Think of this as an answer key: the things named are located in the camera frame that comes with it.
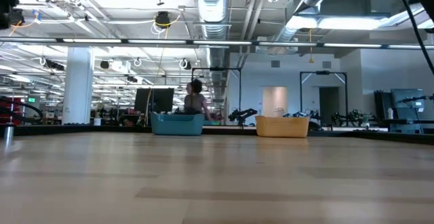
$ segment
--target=person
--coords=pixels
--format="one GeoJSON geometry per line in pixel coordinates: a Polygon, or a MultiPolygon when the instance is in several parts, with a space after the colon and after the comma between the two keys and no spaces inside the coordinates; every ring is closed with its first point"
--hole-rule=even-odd
{"type": "Polygon", "coordinates": [[[184,112],[188,114],[202,113],[202,109],[205,112],[207,120],[212,120],[210,111],[206,106],[206,98],[201,94],[202,82],[198,79],[194,79],[187,84],[187,96],[184,98],[184,112]]]}

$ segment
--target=wooden floor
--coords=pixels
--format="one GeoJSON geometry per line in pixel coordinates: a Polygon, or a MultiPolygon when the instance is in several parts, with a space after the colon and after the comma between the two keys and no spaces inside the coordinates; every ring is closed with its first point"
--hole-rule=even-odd
{"type": "Polygon", "coordinates": [[[0,155],[0,224],[432,224],[434,147],[83,133],[0,155]]]}

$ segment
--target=ceiling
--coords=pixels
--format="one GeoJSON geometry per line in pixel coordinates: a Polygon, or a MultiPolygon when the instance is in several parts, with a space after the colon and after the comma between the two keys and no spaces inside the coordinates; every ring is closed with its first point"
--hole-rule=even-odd
{"type": "MultiPolygon", "coordinates": [[[[256,1],[254,12],[260,12],[258,24],[253,31],[253,38],[271,37],[286,24],[285,9],[289,0],[278,0],[271,3],[264,1],[258,8],[259,0],[229,0],[229,39],[240,39],[245,16],[248,14],[249,2],[256,1]]],[[[62,38],[140,38],[140,39],[203,39],[202,20],[199,15],[197,0],[20,0],[25,18],[24,27],[10,28],[0,31],[2,37],[62,37],[62,38]],[[166,31],[155,28],[154,17],[158,12],[169,13],[174,23],[166,31]]],[[[298,31],[299,41],[357,41],[366,39],[369,31],[346,31],[330,29],[313,29],[311,33],[298,31]]],[[[129,47],[95,47],[95,84],[119,84],[122,89],[109,87],[104,92],[95,92],[93,99],[116,103],[114,96],[130,100],[133,104],[134,90],[125,89],[130,83],[126,77],[113,67],[101,69],[103,60],[122,61],[124,66],[130,66],[127,72],[147,75],[142,85],[173,85],[179,86],[176,98],[183,100],[185,84],[190,80],[191,71],[180,67],[181,60],[188,60],[192,67],[207,68],[206,48],[129,48],[129,47]],[[108,77],[104,74],[119,73],[118,77],[108,77]]],[[[298,53],[310,52],[310,48],[300,48],[298,53]]],[[[314,52],[335,53],[333,49],[321,49],[314,52]]],[[[64,73],[44,68],[41,63],[45,59],[58,62],[67,67],[67,47],[21,45],[3,43],[0,46],[0,72],[46,73],[47,75],[23,75],[25,79],[16,79],[3,75],[3,85],[21,86],[26,89],[21,93],[32,93],[34,90],[55,92],[56,102],[62,99],[64,73]]],[[[198,72],[207,86],[206,95],[215,98],[209,72],[198,72]]],[[[11,94],[12,90],[3,89],[3,94],[11,94]]],[[[53,100],[46,100],[49,105],[55,105],[53,100]]]]}

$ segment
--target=yellow bin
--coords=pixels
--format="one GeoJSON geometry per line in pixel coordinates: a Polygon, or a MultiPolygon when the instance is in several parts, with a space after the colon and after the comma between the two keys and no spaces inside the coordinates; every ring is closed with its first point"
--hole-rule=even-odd
{"type": "Polygon", "coordinates": [[[309,129],[309,117],[256,116],[256,133],[265,137],[305,138],[309,129]]]}

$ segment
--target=doorway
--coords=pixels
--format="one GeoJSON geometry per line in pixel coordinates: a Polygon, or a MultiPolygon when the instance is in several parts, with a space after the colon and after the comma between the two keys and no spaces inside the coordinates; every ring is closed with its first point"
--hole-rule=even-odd
{"type": "Polygon", "coordinates": [[[288,89],[265,87],[262,95],[262,113],[267,117],[281,117],[288,112],[288,89]]]}
{"type": "Polygon", "coordinates": [[[339,87],[319,88],[321,124],[333,124],[332,115],[339,112],[339,87]]]}

